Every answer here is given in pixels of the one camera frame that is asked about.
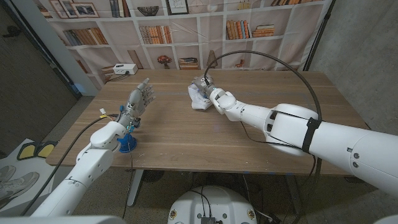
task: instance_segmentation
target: bowl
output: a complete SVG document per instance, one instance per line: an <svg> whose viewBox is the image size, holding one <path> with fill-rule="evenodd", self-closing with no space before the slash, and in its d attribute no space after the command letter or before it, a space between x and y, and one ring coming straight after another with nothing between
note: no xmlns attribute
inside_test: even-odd
<svg viewBox="0 0 398 224"><path fill-rule="evenodd" d="M159 6L137 7L144 16L156 16Z"/></svg>

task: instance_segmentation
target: black band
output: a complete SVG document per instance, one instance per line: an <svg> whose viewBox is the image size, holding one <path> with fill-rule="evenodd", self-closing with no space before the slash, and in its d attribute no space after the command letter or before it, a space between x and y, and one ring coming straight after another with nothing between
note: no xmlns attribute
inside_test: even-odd
<svg viewBox="0 0 398 224"><path fill-rule="evenodd" d="M313 134L315 133L315 130L317 130L319 128L319 125L321 125L321 122L322 121L319 121L319 120L313 119L313 118L310 118L308 120L308 123L307 123L308 129L307 129L307 132L305 133L303 147L302 147L303 152L306 152L309 154Z"/></svg>

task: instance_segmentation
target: bookshelf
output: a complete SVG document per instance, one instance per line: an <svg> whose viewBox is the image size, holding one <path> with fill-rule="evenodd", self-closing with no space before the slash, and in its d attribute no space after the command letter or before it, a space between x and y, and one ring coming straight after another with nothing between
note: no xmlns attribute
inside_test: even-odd
<svg viewBox="0 0 398 224"><path fill-rule="evenodd" d="M60 19L47 0L40 0L53 16L47 21L66 43L68 41L62 33L65 29L98 27L103 33L109 45L66 46L77 60L82 61L89 71L87 75L90 79L98 82L95 83L97 88L104 85L102 67L115 63L133 63L128 50L136 51L146 69L163 68L163 65L157 63L157 57L163 54L172 59L172 63L169 64L171 69L179 69L178 59L182 57L196 57L199 68L204 69L210 50L214 50L216 56L234 50L257 50L281 58L289 65L299 68L307 59L304 52L309 52L317 29L331 3L331 0L323 0L271 6L273 0L260 0L251 1L251 9L237 10L239 1L214 0L212 4L218 4L217 11L207 12L208 1L201 0L204 5L201 13L168 16L165 0L127 0L131 17L114 18L111 15L109 0L97 0L94 5L100 18ZM137 10L139 6L159 6L159 11L156 16L146 17ZM247 20L252 31L258 25L274 24L275 33L271 37L229 40L226 34L226 21L229 20ZM140 26L170 26L173 30L173 43L144 44ZM240 59L245 59L244 66L236 68L235 64L239 63ZM249 54L222 58L216 68L285 69L279 63Z"/></svg>

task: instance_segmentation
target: white cloth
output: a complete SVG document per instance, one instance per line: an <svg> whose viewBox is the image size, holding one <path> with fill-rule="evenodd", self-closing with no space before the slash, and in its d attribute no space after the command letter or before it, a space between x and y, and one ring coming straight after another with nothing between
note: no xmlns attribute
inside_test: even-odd
<svg viewBox="0 0 398 224"><path fill-rule="evenodd" d="M188 93L189 97L192 100L193 109L205 110L213 104L209 99L206 99L202 96L202 94L199 92L198 87L194 84L188 86Z"/></svg>

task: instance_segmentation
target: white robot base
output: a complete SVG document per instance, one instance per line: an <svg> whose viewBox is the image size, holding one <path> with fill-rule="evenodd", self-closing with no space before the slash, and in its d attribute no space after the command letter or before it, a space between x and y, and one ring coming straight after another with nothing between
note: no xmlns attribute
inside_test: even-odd
<svg viewBox="0 0 398 224"><path fill-rule="evenodd" d="M212 185L204 186L203 191L202 187L197 187L177 199L170 209L167 223L256 224L257 219L252 205L244 197L233 190Z"/></svg>

